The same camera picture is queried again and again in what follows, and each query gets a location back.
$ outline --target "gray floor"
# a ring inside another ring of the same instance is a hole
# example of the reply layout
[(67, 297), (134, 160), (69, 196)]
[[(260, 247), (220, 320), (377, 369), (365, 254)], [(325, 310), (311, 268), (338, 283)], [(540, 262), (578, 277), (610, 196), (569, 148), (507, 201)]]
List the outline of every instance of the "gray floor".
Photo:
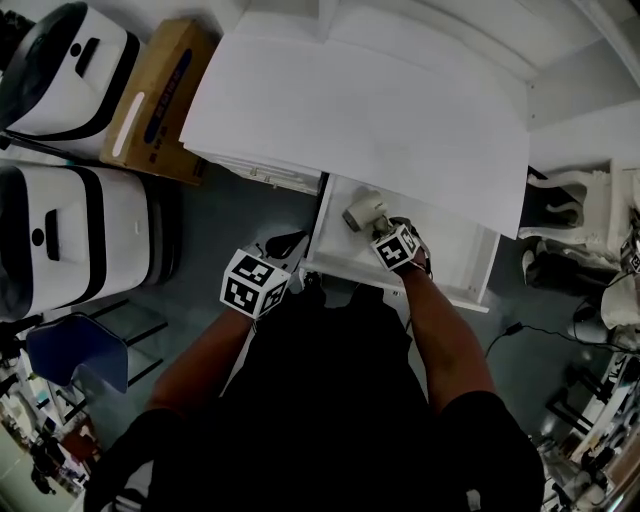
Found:
[[(183, 211), (176, 211), (176, 215), (183, 217), (184, 239), (178, 272), (163, 286), (123, 294), (131, 299), (131, 305), (102, 319), (123, 337), (131, 337), (163, 319), (168, 321), (167, 329), (136, 345), (130, 375), (155, 358), (163, 358), (163, 365), (136, 383), (126, 395), (119, 395), (90, 376), (82, 375), (89, 390), (89, 412), (105, 447), (143, 410), (163, 368), (222, 311), (218, 301), (222, 272), (233, 252), (265, 227), (309, 229), (315, 214), (316, 199), (311, 196), (274, 190), (218, 168), (208, 170), (203, 186), (180, 188)], [(428, 242), (428, 234), (423, 235)], [(578, 303), (577, 299), (554, 292), (525, 287), (520, 269), (522, 250), (522, 241), (503, 237), (489, 282), (491, 312), (461, 310), (484, 347), (517, 321), (553, 331), (563, 330)], [(349, 284), (327, 280), (325, 285), (331, 304), (348, 299)], [(96, 309), (114, 300), (110, 297), (84, 309)], [(418, 364), (415, 351), (411, 357), (413, 363)], [(577, 363), (601, 373), (608, 359), (603, 351), (588, 351), (557, 336), (523, 331), (500, 340), (489, 363), (507, 407), (525, 432), (536, 434), (549, 425), (545, 402), (562, 386), (565, 367)], [(585, 401), (586, 397), (576, 399)], [(558, 432), (563, 430), (562, 425), (558, 427)]]

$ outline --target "fiducial marker cube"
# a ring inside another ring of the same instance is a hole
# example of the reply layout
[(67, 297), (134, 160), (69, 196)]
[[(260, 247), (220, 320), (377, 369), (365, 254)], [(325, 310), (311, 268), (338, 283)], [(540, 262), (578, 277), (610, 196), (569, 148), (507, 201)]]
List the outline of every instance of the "fiducial marker cube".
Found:
[(387, 270), (393, 270), (411, 261), (420, 244), (404, 224), (398, 224), (386, 235), (371, 244), (380, 263)]
[(258, 319), (282, 301), (291, 274), (238, 249), (224, 271), (220, 300)]

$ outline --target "blue chair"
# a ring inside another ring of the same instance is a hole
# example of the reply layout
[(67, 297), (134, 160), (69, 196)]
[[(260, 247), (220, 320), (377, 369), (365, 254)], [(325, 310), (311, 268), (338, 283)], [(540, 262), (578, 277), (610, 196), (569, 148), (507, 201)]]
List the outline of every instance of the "blue chair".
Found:
[(120, 393), (126, 393), (129, 386), (163, 362), (157, 360), (129, 380), (128, 348), (168, 325), (164, 322), (123, 340), (95, 320), (127, 302), (117, 302), (91, 315), (72, 313), (29, 331), (26, 344), (33, 372), (58, 386), (67, 387), (76, 368), (82, 365)]

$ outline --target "white device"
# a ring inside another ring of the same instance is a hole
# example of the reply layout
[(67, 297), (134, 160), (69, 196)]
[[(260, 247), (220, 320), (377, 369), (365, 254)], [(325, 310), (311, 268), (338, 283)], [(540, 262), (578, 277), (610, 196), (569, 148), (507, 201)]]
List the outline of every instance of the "white device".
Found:
[(142, 45), (84, 2), (24, 37), (0, 82), (0, 130), (97, 160)]
[(157, 281), (166, 260), (156, 206), (124, 171), (0, 168), (0, 319)]
[(342, 214), (353, 231), (361, 231), (387, 213), (387, 203), (377, 190), (369, 191), (362, 199), (353, 203)]
[(220, 301), (258, 319), (282, 301), (291, 274), (238, 249), (224, 271)]
[(382, 266), (387, 270), (393, 270), (413, 260), (420, 244), (406, 225), (398, 224), (387, 234), (372, 242), (371, 247)]

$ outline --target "white drawer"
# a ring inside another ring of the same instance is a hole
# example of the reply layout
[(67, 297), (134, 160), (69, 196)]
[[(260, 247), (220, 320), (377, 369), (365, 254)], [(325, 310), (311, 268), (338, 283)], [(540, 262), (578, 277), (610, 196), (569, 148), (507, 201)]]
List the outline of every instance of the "white drawer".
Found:
[(260, 181), (276, 187), (288, 188), (304, 194), (317, 196), (322, 173), (307, 174), (294, 169), (278, 167), (271, 162), (255, 162), (235, 155), (218, 155), (188, 147), (189, 151), (219, 164), (242, 178)]
[[(331, 175), (322, 198), (307, 258), (307, 270), (404, 293), (402, 280), (387, 272), (369, 247), (371, 228), (354, 233), (342, 212), (362, 188), (358, 181)], [(483, 297), (500, 235), (441, 208), (378, 189), (389, 216), (408, 217), (431, 251), (434, 281), (454, 306), (486, 313)]]

